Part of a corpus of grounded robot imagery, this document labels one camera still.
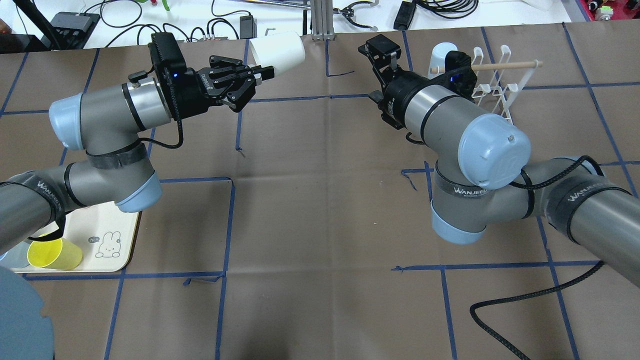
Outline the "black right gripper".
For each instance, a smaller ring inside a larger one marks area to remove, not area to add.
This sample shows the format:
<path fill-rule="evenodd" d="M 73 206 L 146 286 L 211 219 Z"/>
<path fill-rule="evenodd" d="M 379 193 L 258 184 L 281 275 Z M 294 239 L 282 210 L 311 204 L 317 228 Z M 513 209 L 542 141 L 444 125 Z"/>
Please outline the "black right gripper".
<path fill-rule="evenodd" d="M 400 46 L 384 34 L 377 34 L 358 47 L 359 54 L 368 59 L 375 77 L 381 84 L 368 94 L 381 118 L 396 130 L 406 127 L 405 114 L 411 99 L 429 85 L 425 76 L 398 66 L 402 55 Z"/>

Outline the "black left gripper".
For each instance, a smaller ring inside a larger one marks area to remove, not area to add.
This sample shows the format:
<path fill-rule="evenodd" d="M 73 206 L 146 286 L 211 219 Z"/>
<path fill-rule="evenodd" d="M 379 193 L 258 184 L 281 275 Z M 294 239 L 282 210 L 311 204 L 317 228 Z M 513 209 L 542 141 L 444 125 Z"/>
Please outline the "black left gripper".
<path fill-rule="evenodd" d="M 183 65 L 170 68 L 170 112 L 174 120 L 227 106 L 238 113 L 256 95 L 259 80 L 274 79 L 274 66 L 244 64 L 242 60 L 211 55 L 209 67 L 198 71 Z"/>

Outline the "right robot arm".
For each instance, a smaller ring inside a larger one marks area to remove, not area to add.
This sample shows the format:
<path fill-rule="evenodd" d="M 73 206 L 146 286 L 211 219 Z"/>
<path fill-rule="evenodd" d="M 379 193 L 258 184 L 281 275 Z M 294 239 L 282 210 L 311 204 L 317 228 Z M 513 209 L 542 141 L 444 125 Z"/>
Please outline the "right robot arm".
<path fill-rule="evenodd" d="M 558 232 L 634 285 L 640 282 L 640 205 L 589 156 L 530 162 L 528 136 L 473 102 L 472 59 L 451 50 L 432 79 L 398 65 L 402 50 L 382 34 L 358 52 L 381 85 L 369 98 L 391 127 L 407 129 L 438 155 L 430 201 L 432 228 L 472 244 L 487 225 L 544 217 Z"/>

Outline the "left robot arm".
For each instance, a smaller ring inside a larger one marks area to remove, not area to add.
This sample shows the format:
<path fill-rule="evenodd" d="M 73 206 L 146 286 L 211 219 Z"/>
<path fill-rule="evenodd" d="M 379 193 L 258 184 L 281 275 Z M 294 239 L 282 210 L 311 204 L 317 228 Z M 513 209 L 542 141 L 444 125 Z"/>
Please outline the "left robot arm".
<path fill-rule="evenodd" d="M 1 182 L 1 252 L 21 242 L 59 239 L 68 214 L 114 203 L 124 213 L 146 210 L 160 200 L 162 185 L 140 132 L 227 106 L 239 112 L 265 80 L 278 76 L 274 65 L 245 64 L 211 55 L 199 71 L 180 52 L 151 51 L 147 71 L 128 82 L 52 103 L 49 118 L 59 141 L 86 159 L 29 170 Z"/>

